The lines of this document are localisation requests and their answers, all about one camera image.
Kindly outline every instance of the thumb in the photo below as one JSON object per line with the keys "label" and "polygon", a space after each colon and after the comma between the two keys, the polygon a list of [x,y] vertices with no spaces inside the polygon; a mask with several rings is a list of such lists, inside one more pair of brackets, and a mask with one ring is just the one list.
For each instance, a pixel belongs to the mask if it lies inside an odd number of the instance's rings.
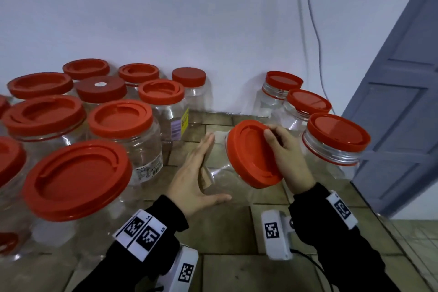
{"label": "thumb", "polygon": [[281,144],[278,143],[276,136],[270,129],[265,129],[263,131],[263,135],[265,136],[265,140],[268,142],[274,154],[279,154],[280,150],[284,149]]}
{"label": "thumb", "polygon": [[204,207],[214,206],[220,203],[231,201],[233,198],[229,194],[205,195],[202,198]]}

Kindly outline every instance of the clear plastic jar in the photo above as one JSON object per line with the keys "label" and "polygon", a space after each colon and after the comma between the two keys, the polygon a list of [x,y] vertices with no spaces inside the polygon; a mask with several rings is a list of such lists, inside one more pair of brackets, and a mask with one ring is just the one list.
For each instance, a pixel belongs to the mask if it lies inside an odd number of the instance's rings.
{"label": "clear plastic jar", "polygon": [[62,66],[62,71],[68,74],[74,82],[78,82],[92,76],[108,75],[110,66],[102,59],[78,59],[66,63]]}
{"label": "clear plastic jar", "polygon": [[14,139],[37,161],[51,152],[86,140],[85,109],[79,98],[52,95],[12,106],[3,123]]}
{"label": "clear plastic jar", "polygon": [[3,125],[1,118],[3,117],[3,114],[7,110],[9,110],[9,108],[10,108],[10,104],[8,102],[8,98],[6,96],[0,95],[0,136],[8,135],[8,130]]}
{"label": "clear plastic jar", "polygon": [[272,111],[270,122],[282,125],[299,137],[314,113],[330,112],[331,104],[324,97],[301,89],[289,90],[283,105]]}
{"label": "clear plastic jar", "polygon": [[371,141],[359,125],[328,113],[310,116],[301,138],[301,148],[312,174],[328,173],[335,179],[354,177],[360,154]]}
{"label": "clear plastic jar", "polygon": [[100,105],[88,117],[93,136],[123,145],[141,183],[163,166],[160,126],[149,104],[136,100]]}
{"label": "clear plastic jar", "polygon": [[139,100],[138,86],[143,82],[159,79],[160,72],[157,66],[151,64],[127,64],[119,68],[119,77],[126,82],[128,98]]}
{"label": "clear plastic jar", "polygon": [[127,98],[125,81],[116,76],[89,77],[77,82],[74,87],[87,113],[102,103]]}
{"label": "clear plastic jar", "polygon": [[303,80],[286,72],[270,71],[266,73],[265,83],[261,88],[261,108],[278,108],[282,105],[288,91],[300,89]]}
{"label": "clear plastic jar", "polygon": [[38,217],[35,242],[71,246],[85,260],[101,260],[112,234],[141,207],[140,185],[125,149],[89,140],[59,149],[30,170],[23,197]]}
{"label": "clear plastic jar", "polygon": [[162,142],[182,140],[189,121],[183,85],[167,79],[152,80],[142,83],[138,94],[142,101],[151,105],[160,124]]}
{"label": "clear plastic jar", "polygon": [[263,131],[268,127],[245,120],[229,132],[214,132],[215,143],[204,159],[200,179],[205,194],[227,193],[233,203],[252,204],[256,189],[283,178]]}
{"label": "clear plastic jar", "polygon": [[75,95],[69,75],[57,72],[20,76],[8,83],[8,90],[14,97],[11,105],[46,95]]}
{"label": "clear plastic jar", "polygon": [[29,238],[31,215],[20,197],[31,159],[16,140],[0,136],[0,258],[20,258]]}
{"label": "clear plastic jar", "polygon": [[201,124],[205,111],[205,72],[199,68],[181,67],[172,72],[172,80],[185,88],[185,98],[189,105],[189,124]]}

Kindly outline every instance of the white wall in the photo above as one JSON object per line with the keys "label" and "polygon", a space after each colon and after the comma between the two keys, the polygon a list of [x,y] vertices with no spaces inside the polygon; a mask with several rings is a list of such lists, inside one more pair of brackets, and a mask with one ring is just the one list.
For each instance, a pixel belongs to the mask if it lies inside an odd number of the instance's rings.
{"label": "white wall", "polygon": [[[0,93],[14,77],[97,57],[172,69],[212,82],[215,111],[250,113],[268,70],[321,94],[316,40],[300,0],[0,0]],[[312,0],[328,96],[338,114],[408,0]],[[303,37],[307,54],[303,48]]]}
{"label": "white wall", "polygon": [[438,180],[392,219],[438,220]]}

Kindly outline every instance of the left hand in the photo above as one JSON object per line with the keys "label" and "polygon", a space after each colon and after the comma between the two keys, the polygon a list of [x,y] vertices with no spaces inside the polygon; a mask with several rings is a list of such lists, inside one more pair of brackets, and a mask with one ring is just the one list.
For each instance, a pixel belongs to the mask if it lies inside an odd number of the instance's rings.
{"label": "left hand", "polygon": [[205,153],[214,140],[213,133],[205,134],[198,147],[187,156],[167,190],[166,196],[178,206],[186,217],[190,217],[208,206],[228,202],[232,199],[231,195],[228,194],[205,195],[199,188],[199,169]]}

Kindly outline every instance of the yellow label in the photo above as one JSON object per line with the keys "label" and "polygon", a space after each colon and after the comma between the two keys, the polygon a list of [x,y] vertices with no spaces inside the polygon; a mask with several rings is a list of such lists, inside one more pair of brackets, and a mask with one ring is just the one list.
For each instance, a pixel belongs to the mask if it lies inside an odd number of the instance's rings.
{"label": "yellow label", "polygon": [[184,112],[183,116],[181,117],[181,137],[186,131],[187,126],[189,126],[189,108],[187,108],[187,110]]}

